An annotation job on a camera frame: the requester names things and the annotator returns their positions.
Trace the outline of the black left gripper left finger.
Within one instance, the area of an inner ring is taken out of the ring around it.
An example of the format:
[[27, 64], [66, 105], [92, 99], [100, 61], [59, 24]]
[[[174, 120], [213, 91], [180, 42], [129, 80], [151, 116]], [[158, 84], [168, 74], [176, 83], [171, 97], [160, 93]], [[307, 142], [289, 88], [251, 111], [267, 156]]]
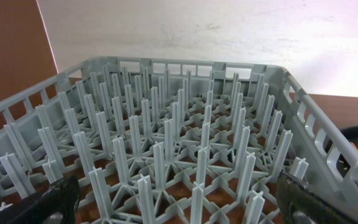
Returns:
[[52, 215], [61, 215], [60, 223], [74, 224], [81, 199], [78, 179], [71, 175], [57, 180], [43, 192], [36, 192], [20, 203], [0, 211], [0, 223], [45, 223]]

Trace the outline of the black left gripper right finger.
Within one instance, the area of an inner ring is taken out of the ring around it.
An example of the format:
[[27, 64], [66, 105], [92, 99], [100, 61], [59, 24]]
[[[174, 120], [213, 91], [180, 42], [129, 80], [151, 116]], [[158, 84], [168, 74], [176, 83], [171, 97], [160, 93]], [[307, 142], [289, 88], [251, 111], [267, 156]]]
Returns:
[[276, 187], [286, 223], [358, 223], [358, 211], [285, 171], [279, 174]]

